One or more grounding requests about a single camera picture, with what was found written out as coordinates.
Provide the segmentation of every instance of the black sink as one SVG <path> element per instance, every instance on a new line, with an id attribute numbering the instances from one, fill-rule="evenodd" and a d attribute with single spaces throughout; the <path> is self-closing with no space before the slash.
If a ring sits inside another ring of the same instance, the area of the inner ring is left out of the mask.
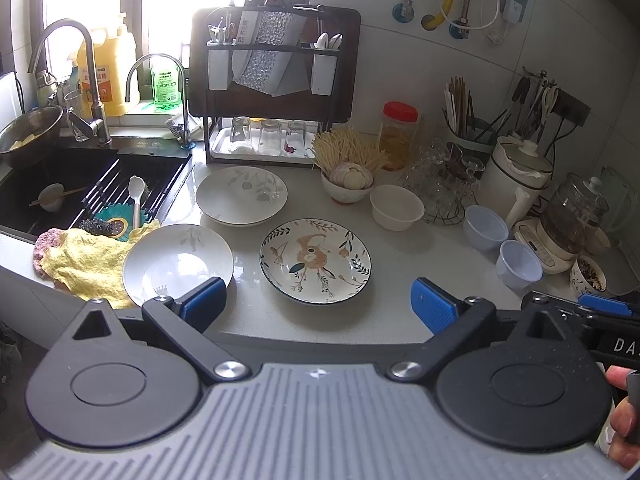
<path id="1" fill-rule="evenodd" d="M 158 142 L 155 148 L 136 144 L 140 142 L 119 139 L 111 149 L 59 148 L 30 168 L 12 170 L 0 184 L 0 230 L 35 241 L 53 227 L 78 227 L 108 204 L 132 203 L 127 186 L 134 174 L 147 184 L 149 193 L 142 207 L 149 219 L 162 221 L 191 169 L 191 155 L 174 147 L 174 142 L 168 149 L 158 147 Z M 65 190 L 86 189 L 66 196 L 56 213 L 29 206 L 43 188 L 55 182 Z"/>

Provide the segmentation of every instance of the floor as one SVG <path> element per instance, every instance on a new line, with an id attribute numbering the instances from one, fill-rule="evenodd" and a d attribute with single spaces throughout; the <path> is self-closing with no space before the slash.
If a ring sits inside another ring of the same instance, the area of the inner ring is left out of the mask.
<path id="1" fill-rule="evenodd" d="M 15 366 L 8 385 L 0 386 L 0 397 L 7 402 L 6 409 L 0 412 L 0 470 L 16 465 L 40 443 L 24 405 L 24 389 L 46 352 L 25 340 L 22 361 Z"/>

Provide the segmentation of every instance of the finger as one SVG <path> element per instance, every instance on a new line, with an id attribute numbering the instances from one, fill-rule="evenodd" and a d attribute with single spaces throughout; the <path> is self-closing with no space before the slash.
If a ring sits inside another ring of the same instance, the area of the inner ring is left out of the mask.
<path id="1" fill-rule="evenodd" d="M 627 437 L 633 428 L 635 428 L 637 421 L 638 412 L 636 412 L 636 409 L 629 403 L 629 398 L 626 397 L 616 406 L 613 415 L 611 415 L 610 423 L 617 434 Z"/>
<path id="2" fill-rule="evenodd" d="M 631 469 L 640 458 L 640 446 L 629 444 L 620 435 L 615 434 L 609 447 L 609 458 L 625 469 Z"/>
<path id="3" fill-rule="evenodd" d="M 623 368 L 620 366 L 610 366 L 607 370 L 607 381 L 616 388 L 626 390 L 626 376 L 628 376 L 633 370 L 629 368 Z"/>

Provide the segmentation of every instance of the countertop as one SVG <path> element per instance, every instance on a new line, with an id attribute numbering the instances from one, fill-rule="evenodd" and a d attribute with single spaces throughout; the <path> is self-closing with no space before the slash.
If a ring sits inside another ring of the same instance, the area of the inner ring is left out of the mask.
<path id="1" fill-rule="evenodd" d="M 249 228 L 217 224 L 196 204 L 198 184 L 226 164 L 204 163 L 195 154 L 193 172 L 178 193 L 164 225 L 199 224 L 218 232 L 234 254 L 234 279 L 228 288 L 226 309 L 207 330 L 263 338 L 324 343 L 394 344 L 422 342 L 429 330 L 412 312 L 410 286 L 421 276 L 457 298 L 483 296 L 500 309 L 517 310 L 526 291 L 504 286 L 494 270 L 496 254 L 482 254 L 468 245 L 460 225 L 438 227 L 419 221 L 405 232 L 390 232 L 376 224 L 370 203 L 350 206 L 332 202 L 322 189 L 319 170 L 268 169 L 286 183 L 289 199 L 269 221 Z M 394 180 L 387 175 L 386 180 Z M 297 218 L 320 218 L 352 230 L 372 257 L 372 275 L 362 293 L 334 306 L 308 306 L 286 298 L 265 279 L 258 249 L 275 227 Z M 29 280 L 53 286 L 31 266 L 33 245 L 0 234 L 0 266 Z M 535 289 L 574 300 L 568 275 L 545 276 Z"/>

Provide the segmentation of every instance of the pink cloth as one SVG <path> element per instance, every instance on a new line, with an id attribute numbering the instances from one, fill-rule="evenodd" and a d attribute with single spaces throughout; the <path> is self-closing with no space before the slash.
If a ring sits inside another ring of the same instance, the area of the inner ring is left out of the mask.
<path id="1" fill-rule="evenodd" d="M 42 270 L 42 266 L 40 265 L 41 259 L 44 258 L 44 255 L 50 247 L 58 247 L 60 245 L 60 235 L 63 232 L 64 231 L 61 229 L 53 228 L 38 236 L 36 245 L 33 248 L 33 268 L 36 269 L 36 272 L 39 275 L 45 275 L 45 272 Z"/>

